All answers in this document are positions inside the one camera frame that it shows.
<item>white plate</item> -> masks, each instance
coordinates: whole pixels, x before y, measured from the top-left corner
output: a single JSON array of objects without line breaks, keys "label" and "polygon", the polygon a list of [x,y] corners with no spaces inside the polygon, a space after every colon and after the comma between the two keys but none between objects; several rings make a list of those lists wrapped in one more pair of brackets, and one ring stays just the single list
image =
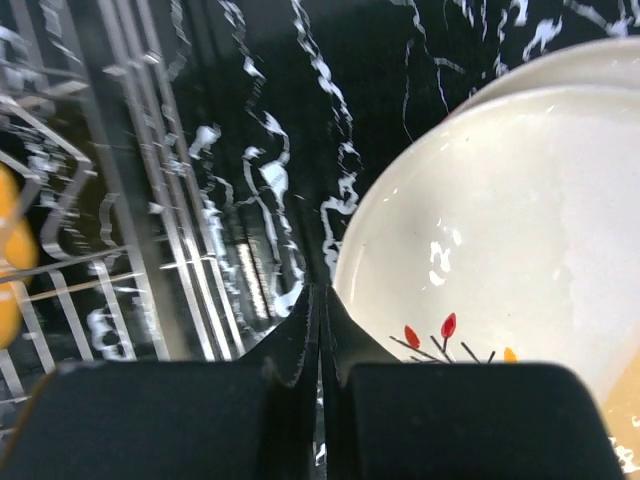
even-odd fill
[{"label": "white plate", "polygon": [[452,115],[511,93],[575,84],[640,88],[640,38],[598,40],[537,58],[491,82]]},{"label": "white plate", "polygon": [[640,341],[639,245],[640,92],[536,90],[406,150],[334,287],[400,359],[559,363],[604,401]]}]

